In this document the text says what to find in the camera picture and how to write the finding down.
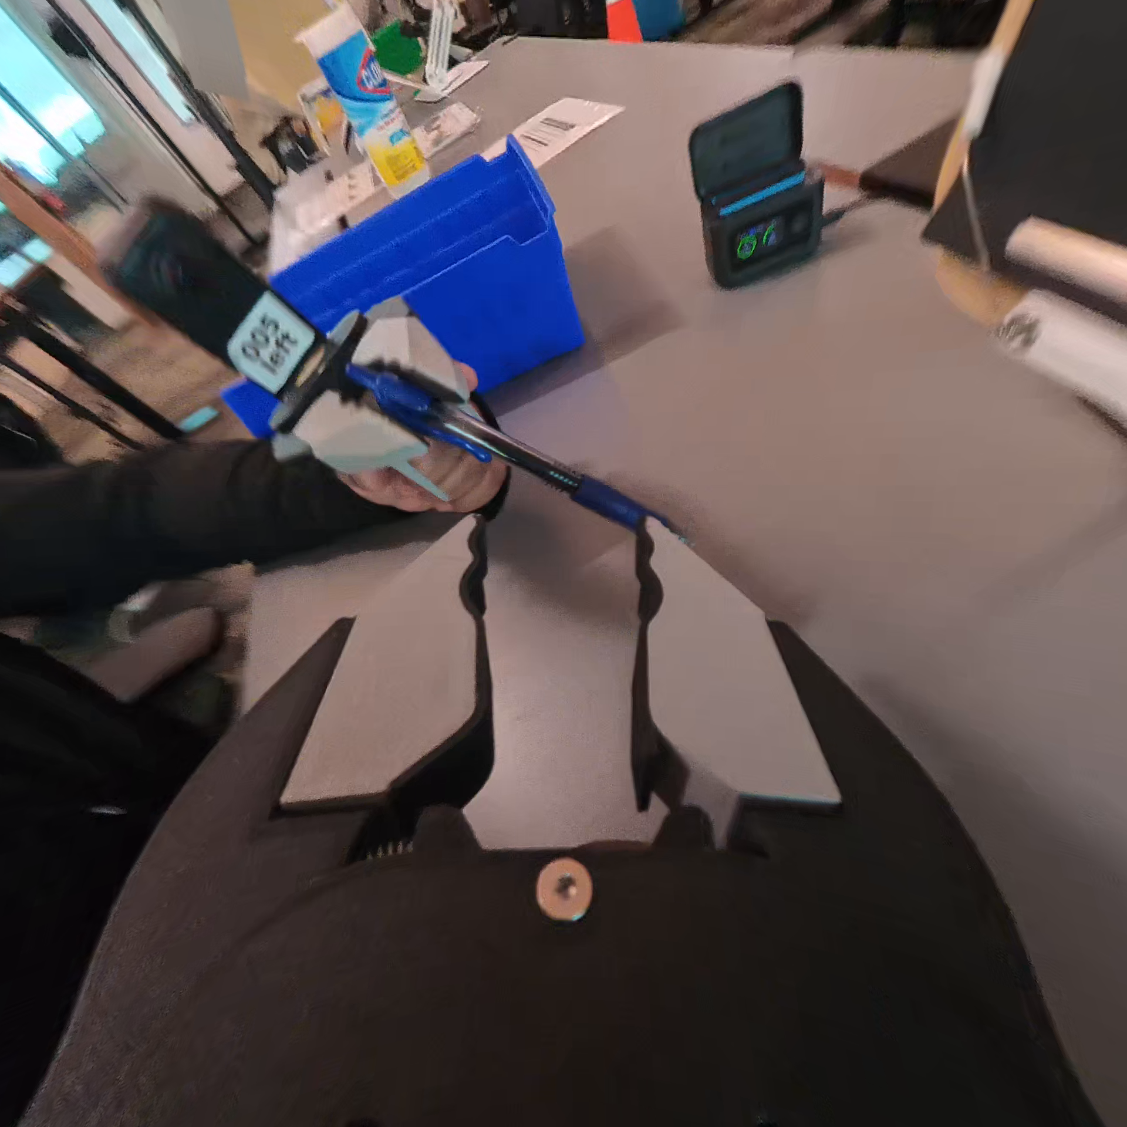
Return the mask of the dark brown flat panel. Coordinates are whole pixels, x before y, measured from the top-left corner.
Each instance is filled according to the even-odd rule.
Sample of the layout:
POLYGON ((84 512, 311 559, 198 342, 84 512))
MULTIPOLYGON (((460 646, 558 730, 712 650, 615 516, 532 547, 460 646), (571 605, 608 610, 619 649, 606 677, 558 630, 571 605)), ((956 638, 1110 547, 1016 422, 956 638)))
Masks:
POLYGON ((855 190, 867 198, 928 213, 935 204, 939 171, 956 123, 957 119, 951 118, 936 124, 862 171, 825 161, 816 161, 812 167, 831 188, 855 190))

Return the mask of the dark blue pen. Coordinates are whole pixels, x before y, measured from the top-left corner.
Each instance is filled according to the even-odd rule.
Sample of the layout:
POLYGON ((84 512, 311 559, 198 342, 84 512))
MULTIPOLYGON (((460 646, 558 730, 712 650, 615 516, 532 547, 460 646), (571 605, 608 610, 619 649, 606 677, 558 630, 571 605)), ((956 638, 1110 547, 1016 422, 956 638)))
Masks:
POLYGON ((521 469, 617 526, 637 530, 643 519, 650 518, 685 542, 684 532, 668 516, 591 473, 570 468, 513 438, 472 414, 468 406, 439 398, 415 379, 413 370, 371 370, 351 362, 346 366, 346 377, 363 390, 387 421, 418 438, 454 446, 480 461, 498 460, 521 469))

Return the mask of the blue plastic bin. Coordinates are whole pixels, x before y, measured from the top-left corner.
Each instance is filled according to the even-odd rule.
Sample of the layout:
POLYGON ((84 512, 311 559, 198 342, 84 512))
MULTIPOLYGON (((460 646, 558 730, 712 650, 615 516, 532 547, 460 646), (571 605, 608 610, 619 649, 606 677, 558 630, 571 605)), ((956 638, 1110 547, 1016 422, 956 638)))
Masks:
POLYGON ((325 332, 402 298, 485 393, 584 342, 555 204, 508 134, 270 275, 325 332))

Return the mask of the black charging case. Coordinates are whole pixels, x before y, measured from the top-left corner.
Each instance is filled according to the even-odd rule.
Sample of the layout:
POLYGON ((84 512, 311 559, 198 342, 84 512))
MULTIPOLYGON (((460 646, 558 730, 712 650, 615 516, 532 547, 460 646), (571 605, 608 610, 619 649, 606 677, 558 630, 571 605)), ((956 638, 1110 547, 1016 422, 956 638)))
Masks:
POLYGON ((808 260, 823 178, 803 158, 803 92, 786 80, 698 123, 686 151, 708 272, 724 290, 808 260))

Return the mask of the person's black clothing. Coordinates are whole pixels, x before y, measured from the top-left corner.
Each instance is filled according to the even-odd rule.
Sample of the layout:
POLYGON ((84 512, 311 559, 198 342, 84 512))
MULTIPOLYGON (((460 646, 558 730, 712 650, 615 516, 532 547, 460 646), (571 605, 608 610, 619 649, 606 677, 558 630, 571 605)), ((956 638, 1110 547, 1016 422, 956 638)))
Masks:
POLYGON ((120 699, 2 637, 2 1124, 33 1099, 124 880, 230 716, 225 689, 187 687, 203 665, 120 699))

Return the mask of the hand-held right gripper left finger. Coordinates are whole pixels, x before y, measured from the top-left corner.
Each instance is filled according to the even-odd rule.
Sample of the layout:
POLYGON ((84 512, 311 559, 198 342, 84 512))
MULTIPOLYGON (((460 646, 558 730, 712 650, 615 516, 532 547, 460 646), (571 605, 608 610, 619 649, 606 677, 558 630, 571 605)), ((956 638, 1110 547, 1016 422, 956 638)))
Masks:
POLYGON ((356 614, 282 809, 464 807, 484 787, 494 762, 485 530, 464 516, 356 614))

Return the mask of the disinfecting wipes canister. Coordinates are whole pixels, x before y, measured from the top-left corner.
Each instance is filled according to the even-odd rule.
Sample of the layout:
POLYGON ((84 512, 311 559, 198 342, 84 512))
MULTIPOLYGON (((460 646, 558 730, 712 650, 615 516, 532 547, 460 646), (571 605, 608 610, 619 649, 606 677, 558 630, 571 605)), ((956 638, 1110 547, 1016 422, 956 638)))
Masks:
POLYGON ((392 200, 423 185, 429 165, 355 12, 340 4, 295 33, 313 57, 392 200))

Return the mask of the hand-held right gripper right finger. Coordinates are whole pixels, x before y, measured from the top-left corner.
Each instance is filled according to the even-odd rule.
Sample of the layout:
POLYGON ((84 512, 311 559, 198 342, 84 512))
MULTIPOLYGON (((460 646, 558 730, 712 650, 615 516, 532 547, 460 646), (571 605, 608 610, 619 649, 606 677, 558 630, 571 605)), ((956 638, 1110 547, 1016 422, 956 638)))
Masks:
POLYGON ((841 790, 769 622, 653 516, 635 539, 629 774, 637 810, 694 807, 720 848, 752 809, 827 814, 841 790))

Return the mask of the person's left hand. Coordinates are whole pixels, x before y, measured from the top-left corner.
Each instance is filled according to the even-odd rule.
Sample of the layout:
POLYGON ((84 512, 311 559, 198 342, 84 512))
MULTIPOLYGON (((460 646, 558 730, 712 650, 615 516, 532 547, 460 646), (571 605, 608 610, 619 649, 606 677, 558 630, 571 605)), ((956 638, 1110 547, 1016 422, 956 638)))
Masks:
POLYGON ((401 512, 469 514, 497 499, 508 483, 503 461, 481 461, 466 451, 435 440, 410 460, 415 477, 394 467, 339 472, 339 480, 360 499, 401 512))

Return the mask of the person's left forearm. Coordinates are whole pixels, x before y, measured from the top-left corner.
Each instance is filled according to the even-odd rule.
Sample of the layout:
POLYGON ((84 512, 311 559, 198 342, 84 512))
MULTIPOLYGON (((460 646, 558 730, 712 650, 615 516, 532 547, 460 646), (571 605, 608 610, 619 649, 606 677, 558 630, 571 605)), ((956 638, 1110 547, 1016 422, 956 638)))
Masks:
POLYGON ((405 518, 309 456, 276 460, 265 441, 3 469, 1 616, 104 609, 154 582, 269 565, 405 518))

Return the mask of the white paper sheet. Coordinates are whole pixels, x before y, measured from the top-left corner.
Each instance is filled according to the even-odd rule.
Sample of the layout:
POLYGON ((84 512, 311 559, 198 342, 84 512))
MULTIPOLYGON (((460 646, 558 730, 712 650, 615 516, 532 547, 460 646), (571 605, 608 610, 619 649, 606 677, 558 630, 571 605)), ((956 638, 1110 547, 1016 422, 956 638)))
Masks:
POLYGON ((615 103, 564 96, 517 124, 509 138, 520 146, 529 165, 539 170, 623 110, 623 106, 615 103))

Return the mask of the black monitor with wooden edge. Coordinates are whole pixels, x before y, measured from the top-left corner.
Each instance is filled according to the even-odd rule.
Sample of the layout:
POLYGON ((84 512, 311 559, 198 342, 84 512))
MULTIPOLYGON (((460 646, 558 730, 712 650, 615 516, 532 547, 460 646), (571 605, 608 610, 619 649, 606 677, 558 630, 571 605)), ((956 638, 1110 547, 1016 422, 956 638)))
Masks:
POLYGON ((995 273, 1124 322, 1112 299, 1004 256, 1028 218, 1124 245, 1124 1, 1032 4, 968 167, 995 273))

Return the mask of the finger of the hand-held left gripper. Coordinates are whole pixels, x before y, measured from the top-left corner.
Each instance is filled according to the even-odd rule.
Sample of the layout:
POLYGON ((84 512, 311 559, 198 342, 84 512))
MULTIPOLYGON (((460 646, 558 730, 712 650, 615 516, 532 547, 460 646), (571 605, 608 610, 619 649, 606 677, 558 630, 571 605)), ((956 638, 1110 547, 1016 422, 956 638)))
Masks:
POLYGON ((394 375, 431 400, 468 404, 469 379, 414 314, 372 315, 350 359, 371 374, 394 375))
POLYGON ((292 425, 292 438, 337 473, 401 469, 427 442, 362 402, 320 394, 292 425))

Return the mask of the white laptop stand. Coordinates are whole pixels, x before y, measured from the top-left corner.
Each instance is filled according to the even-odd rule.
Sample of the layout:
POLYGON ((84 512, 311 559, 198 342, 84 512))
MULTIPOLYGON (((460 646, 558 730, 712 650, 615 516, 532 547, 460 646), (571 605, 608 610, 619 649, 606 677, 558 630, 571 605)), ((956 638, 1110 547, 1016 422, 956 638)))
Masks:
POLYGON ((414 98, 422 103, 437 103, 450 86, 450 47, 460 8, 457 1, 431 1, 426 27, 423 83, 414 98))

